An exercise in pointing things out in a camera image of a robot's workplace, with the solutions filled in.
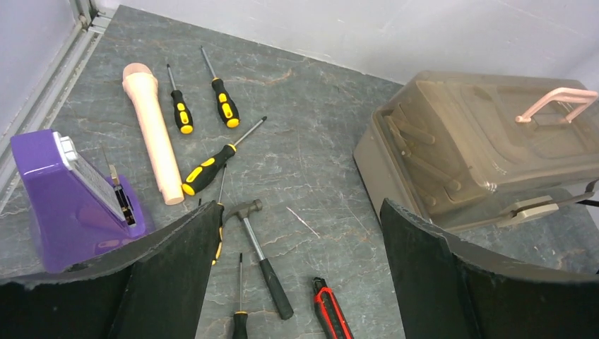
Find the red black utility knife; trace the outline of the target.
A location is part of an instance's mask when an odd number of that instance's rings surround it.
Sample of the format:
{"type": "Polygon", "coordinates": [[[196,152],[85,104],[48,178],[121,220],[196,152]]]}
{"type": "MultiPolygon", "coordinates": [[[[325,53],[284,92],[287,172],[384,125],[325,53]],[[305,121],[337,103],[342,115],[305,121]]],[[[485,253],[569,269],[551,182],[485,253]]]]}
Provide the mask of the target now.
{"type": "Polygon", "coordinates": [[[314,277],[312,284],[314,310],[325,336],[328,339],[353,339],[354,336],[333,290],[320,277],[314,277]]]}

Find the beige translucent tool box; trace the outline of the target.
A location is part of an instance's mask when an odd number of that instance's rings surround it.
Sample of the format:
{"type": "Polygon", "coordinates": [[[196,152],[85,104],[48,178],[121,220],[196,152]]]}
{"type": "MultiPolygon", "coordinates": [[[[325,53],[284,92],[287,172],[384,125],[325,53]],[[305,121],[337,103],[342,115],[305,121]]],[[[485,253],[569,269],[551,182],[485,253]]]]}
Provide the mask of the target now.
{"type": "Polygon", "coordinates": [[[559,78],[422,71],[353,153],[374,211],[446,230],[541,218],[598,190],[598,93],[559,78]]]}

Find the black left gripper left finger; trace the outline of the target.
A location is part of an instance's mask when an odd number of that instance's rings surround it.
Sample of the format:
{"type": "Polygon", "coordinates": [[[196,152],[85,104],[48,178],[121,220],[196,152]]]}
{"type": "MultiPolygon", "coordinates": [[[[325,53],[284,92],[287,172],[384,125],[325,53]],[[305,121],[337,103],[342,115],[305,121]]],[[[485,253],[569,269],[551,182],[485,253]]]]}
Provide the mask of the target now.
{"type": "Polygon", "coordinates": [[[2,338],[193,338],[218,248],[210,202],[118,249],[1,281],[2,338]]]}

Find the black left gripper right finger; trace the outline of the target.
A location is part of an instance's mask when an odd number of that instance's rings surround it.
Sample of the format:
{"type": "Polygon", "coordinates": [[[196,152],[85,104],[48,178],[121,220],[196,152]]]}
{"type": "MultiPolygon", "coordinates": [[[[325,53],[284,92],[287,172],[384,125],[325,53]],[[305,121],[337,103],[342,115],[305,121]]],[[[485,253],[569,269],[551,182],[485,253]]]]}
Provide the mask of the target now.
{"type": "Polygon", "coordinates": [[[598,337],[598,276],[498,254],[389,199],[379,219],[407,338],[598,337]]]}

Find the large black-yellow Phillips screwdriver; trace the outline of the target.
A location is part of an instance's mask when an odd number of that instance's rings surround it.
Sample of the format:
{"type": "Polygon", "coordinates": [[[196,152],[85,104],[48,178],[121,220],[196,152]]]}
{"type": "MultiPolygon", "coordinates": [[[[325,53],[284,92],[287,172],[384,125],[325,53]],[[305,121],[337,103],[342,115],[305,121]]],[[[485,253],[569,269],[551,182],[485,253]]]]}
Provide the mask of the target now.
{"type": "Polygon", "coordinates": [[[190,196],[194,196],[204,190],[215,179],[216,174],[227,164],[227,161],[236,154],[237,145],[260,127],[267,118],[267,116],[262,117],[237,141],[225,144],[218,153],[212,155],[193,169],[184,179],[182,191],[190,196]]]}

